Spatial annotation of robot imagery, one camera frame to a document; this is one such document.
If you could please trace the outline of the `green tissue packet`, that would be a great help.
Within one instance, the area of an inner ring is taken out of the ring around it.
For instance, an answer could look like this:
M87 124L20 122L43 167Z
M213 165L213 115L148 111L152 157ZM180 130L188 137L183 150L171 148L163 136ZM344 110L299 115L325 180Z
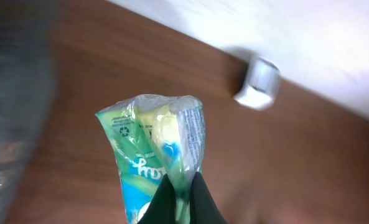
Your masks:
M162 178L176 197L174 218L189 223L189 191L202 170L203 104L194 96L143 94L96 113L113 148L128 223L138 223Z

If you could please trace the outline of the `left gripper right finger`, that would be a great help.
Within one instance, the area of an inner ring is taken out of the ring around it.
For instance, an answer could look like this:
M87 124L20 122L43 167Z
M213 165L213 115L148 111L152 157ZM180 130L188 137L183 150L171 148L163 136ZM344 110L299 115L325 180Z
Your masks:
M217 208L200 172L190 188L190 224L228 224Z

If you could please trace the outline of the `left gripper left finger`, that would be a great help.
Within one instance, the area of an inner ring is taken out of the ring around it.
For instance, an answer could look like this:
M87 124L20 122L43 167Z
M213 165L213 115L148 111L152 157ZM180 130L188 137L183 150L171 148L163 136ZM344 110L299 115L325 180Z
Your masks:
M175 224L175 192L170 182L161 182L138 224Z

